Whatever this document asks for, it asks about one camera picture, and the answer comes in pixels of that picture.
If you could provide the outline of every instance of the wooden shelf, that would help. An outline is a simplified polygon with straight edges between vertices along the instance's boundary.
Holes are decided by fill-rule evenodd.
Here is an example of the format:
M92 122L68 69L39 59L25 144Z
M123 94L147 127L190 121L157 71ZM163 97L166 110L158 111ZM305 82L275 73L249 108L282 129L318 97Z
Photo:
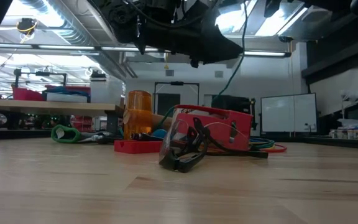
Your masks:
M114 104L104 103L0 100L0 111L29 114L105 116L105 111L115 111L121 114L123 110Z

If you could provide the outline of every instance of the blue object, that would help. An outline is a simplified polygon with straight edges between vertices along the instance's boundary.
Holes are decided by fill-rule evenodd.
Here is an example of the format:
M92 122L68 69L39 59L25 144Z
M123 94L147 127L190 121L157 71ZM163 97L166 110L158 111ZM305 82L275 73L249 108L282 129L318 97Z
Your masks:
M158 137L158 138L164 138L166 134L167 134L167 131L166 131L166 130L164 130L164 129L158 129L158 130L155 130L155 131L152 133L152 136Z

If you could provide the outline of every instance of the red container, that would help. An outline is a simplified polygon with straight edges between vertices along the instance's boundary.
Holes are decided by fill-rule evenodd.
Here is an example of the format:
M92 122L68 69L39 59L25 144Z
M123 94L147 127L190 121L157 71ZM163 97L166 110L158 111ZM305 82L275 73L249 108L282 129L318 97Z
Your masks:
M161 145L162 141L115 141L114 151L128 154L160 152Z
M235 150L248 150L248 142L250 137L251 125L252 125L252 115L240 113L230 110L220 110L216 108L204 107L204 106L195 106L195 105L176 105L175 111L180 110L177 114L175 121L183 120L189 126L194 128L193 118L197 117L201 120L203 126L211 123L223 123L227 126L236 125L236 129L241 132L244 136L237 135L236 138L241 138L241 141L234 141L231 145L231 149ZM192 111L202 111L206 115L200 114L191 114ZM187 133L187 128L180 127L178 130L180 133ZM227 139L230 137L231 128L211 128L211 135L219 142L221 139Z
M45 101L41 93L25 88L13 88L13 100Z

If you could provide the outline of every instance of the ceiling pipe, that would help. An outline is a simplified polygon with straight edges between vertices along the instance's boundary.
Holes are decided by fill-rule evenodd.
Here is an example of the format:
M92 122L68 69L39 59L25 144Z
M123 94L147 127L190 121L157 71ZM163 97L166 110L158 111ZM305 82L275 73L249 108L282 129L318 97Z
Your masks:
M118 41L116 39L116 37L114 36L111 28L109 27L109 25L107 25L107 23L104 21L103 17L100 15L100 13L95 9L95 7L93 7L93 5L89 2L85 0L85 4L88 8L88 10L90 11L90 13L94 16L94 18L96 19L96 21L99 23L99 25L102 27L103 31L105 31L105 33L107 34L107 36L110 37L111 41L113 42L113 44L118 44Z
M64 25L59 28L71 30L56 30L57 35L65 39L71 45L94 46L99 45L92 35L86 30L82 23L75 17L73 12L61 0L20 0L26 6L36 9L39 14L48 14L52 7L55 12L65 21ZM90 55L90 58L98 62L103 70L120 80L125 80L126 72L120 64L111 58L106 52L99 55Z

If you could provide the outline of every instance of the ceiling light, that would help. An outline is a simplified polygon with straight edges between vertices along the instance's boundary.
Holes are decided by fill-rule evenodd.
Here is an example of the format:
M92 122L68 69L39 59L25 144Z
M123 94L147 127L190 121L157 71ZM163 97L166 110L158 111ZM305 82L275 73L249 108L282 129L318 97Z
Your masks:
M308 11L308 8L303 8L294 18L292 18L285 26L277 33L282 35L288 28L290 28L305 12Z
M268 57L284 57L284 52L252 52L252 51L245 51L245 55L248 56L268 56Z
M71 52L70 55L89 55L89 56L99 56L100 53L97 52Z
M16 26L12 26L12 27L0 27L0 30L17 30Z
M295 9L294 13L290 16L286 16L282 9L279 9L274 15L270 18L267 18L262 24L256 36L274 36L276 34L282 34L286 31L292 24L299 19L308 9L304 8L303 5L300 5Z
M257 0L251 0L247 2L247 14L251 14L252 10L255 7ZM228 32L239 32L246 21L246 14L244 12L244 3L241 4L240 10L229 11L227 13L221 14L215 20L215 25L219 26L219 30L222 33Z
M102 50L121 51L121 52L139 52L136 47L101 47ZM147 47L145 52L160 52L159 49Z
M286 23L285 14L282 9L279 9L270 18L267 18L262 24L256 36L273 36L275 35Z
M40 49L49 50L94 50L94 47L90 46L70 46L70 45L39 45Z
M12 90L0 90L0 93L13 93Z
M9 48L9 49L31 49L30 44L0 44L0 48Z

